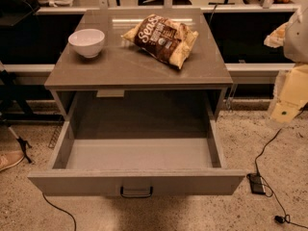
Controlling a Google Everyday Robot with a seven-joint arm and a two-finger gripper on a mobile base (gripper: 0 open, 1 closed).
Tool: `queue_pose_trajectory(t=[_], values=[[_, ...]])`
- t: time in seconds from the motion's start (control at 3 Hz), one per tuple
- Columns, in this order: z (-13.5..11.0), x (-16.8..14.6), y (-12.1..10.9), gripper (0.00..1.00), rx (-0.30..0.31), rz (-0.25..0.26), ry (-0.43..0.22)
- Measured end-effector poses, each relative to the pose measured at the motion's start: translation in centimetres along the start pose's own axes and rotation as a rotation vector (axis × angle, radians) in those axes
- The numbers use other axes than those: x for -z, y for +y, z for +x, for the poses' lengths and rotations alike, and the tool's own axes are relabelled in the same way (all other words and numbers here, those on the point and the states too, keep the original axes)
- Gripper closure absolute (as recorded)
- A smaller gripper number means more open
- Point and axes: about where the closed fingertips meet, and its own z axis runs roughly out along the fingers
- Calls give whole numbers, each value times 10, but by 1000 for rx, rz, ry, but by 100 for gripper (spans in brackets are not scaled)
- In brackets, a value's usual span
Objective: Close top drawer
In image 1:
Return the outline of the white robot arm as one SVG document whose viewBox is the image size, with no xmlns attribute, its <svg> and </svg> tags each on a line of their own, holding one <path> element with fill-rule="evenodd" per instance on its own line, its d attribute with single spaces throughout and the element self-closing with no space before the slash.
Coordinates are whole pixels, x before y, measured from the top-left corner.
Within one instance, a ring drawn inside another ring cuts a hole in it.
<svg viewBox="0 0 308 231">
<path fill-rule="evenodd" d="M 282 46 L 284 56 L 295 63 L 282 81 L 276 78 L 276 101 L 269 109 L 272 120 L 289 123 L 308 103 L 308 8 L 298 9 L 266 37 L 264 45 Z"/>
</svg>

